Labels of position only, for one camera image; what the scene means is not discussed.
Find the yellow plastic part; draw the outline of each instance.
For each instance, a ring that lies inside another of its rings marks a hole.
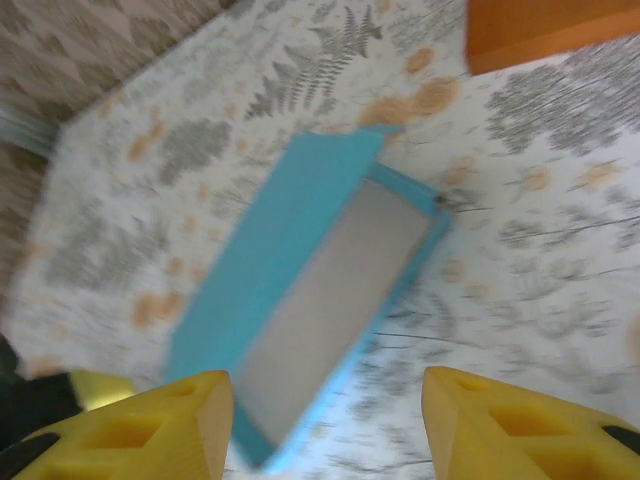
[[[452,368],[425,372],[422,415],[437,480],[637,480],[619,418]]]
[[[219,480],[233,398],[206,372],[35,432],[61,435],[16,480]]]
[[[74,370],[69,376],[78,404],[85,410],[104,407],[135,394],[133,382],[128,378],[88,370]]]

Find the fern leaf print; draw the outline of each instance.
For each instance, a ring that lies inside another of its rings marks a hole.
[[[373,23],[370,6],[360,21],[351,8],[345,7],[342,30],[314,27],[308,31],[318,36],[320,48],[285,46],[287,60],[272,63],[276,78],[263,78],[263,91],[254,94],[254,101],[244,115],[246,120],[272,117],[285,109],[294,112],[301,98],[303,108],[310,109],[319,91],[324,97],[331,96],[338,77],[355,58],[367,58],[370,37],[382,39],[382,30]]]

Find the black object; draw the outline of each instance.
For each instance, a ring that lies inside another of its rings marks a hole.
[[[68,373],[0,384],[0,450],[82,411]]]
[[[0,452],[0,480],[11,480],[60,440],[57,433],[43,433]]]
[[[633,450],[636,455],[640,455],[640,432],[615,425],[607,425],[606,427],[602,427],[602,429],[625,447]]]
[[[18,356],[6,338],[0,335],[0,383],[8,384],[20,380],[16,374]]]

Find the orange flower print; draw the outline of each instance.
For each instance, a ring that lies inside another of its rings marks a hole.
[[[155,123],[148,133],[141,134],[131,144],[131,148],[127,153],[129,162],[135,163],[142,159],[150,144],[158,141],[164,133],[164,123]]]
[[[167,321],[174,321],[182,313],[184,295],[178,292],[167,294],[160,302],[158,316]]]
[[[196,285],[202,283],[202,280],[204,280],[204,276],[206,275],[206,273],[207,271],[205,270],[205,268],[200,265],[197,267],[193,267],[191,269],[191,279],[193,280],[193,283],[195,283]]]
[[[608,162],[602,162],[592,166],[577,178],[576,184],[570,189],[570,191],[578,188],[595,190],[598,187],[610,183],[620,175],[622,171],[616,161],[617,160],[610,160]]]
[[[240,153],[244,152],[249,146],[249,142],[246,138],[239,138],[236,141],[236,150]]]
[[[64,367],[59,355],[40,355],[27,360],[27,370],[37,378],[60,373]]]
[[[133,307],[131,323],[136,330],[144,330],[153,323],[158,310],[158,296],[151,292],[142,292]]]
[[[450,169],[444,172],[444,183],[453,187],[462,185],[470,172],[474,172],[476,160],[473,157],[462,157]]]
[[[98,116],[100,118],[106,117],[109,115],[109,112],[113,107],[122,103],[122,100],[124,100],[124,89],[118,90],[117,93],[111,95],[102,102],[102,106],[100,107],[100,110],[98,110]]]
[[[158,122],[151,128],[151,131],[149,131],[147,138],[149,139],[150,142],[155,142],[162,136],[163,133],[164,133],[164,123]]]
[[[232,103],[226,108],[226,111],[227,111],[227,118],[229,118],[230,120],[233,120],[234,118],[236,118],[236,112],[238,111],[238,107],[236,107],[235,103]]]
[[[393,8],[393,0],[378,0],[378,12],[387,13]]]
[[[211,193],[209,187],[207,187],[206,185],[200,185],[196,198],[199,202],[204,202],[207,198],[209,198],[209,193]]]
[[[129,153],[127,153],[127,158],[131,163],[135,163],[139,161],[147,151],[147,146],[149,144],[149,139],[147,135],[138,135],[136,139],[131,144],[131,148],[129,149]]]
[[[527,172],[524,184],[527,190],[542,190],[549,185],[550,180],[551,176],[547,167],[532,167]]]
[[[442,269],[442,275],[449,283],[459,283],[465,273],[464,264],[459,260],[449,260]]]
[[[414,75],[425,68],[433,60],[433,50],[430,48],[421,48],[409,57],[404,66],[405,71],[409,75]]]
[[[409,125],[414,120],[411,106],[401,97],[379,98],[365,107],[358,125]]]
[[[184,260],[180,257],[173,257],[169,260],[169,264],[167,265],[167,273],[172,277],[177,277],[182,273],[182,268],[184,267]]]
[[[518,186],[516,195],[511,202],[515,203],[520,200],[527,191],[533,192],[536,190],[543,190],[550,183],[551,173],[544,165],[521,170],[521,178],[519,180],[507,183],[507,185]]]
[[[191,234],[198,229],[198,222],[193,217],[187,217],[184,221],[184,231]]]
[[[422,85],[411,98],[411,108],[417,115],[434,115],[446,110],[460,93],[453,78],[438,78]]]

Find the floral tablecloth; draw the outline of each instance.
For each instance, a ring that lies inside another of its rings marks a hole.
[[[26,370],[153,385],[291,135],[393,123],[381,161],[446,192],[456,226],[292,478],[432,478],[433,364],[640,425],[640,37],[471,77],[465,16],[245,0],[68,124],[2,323]]]

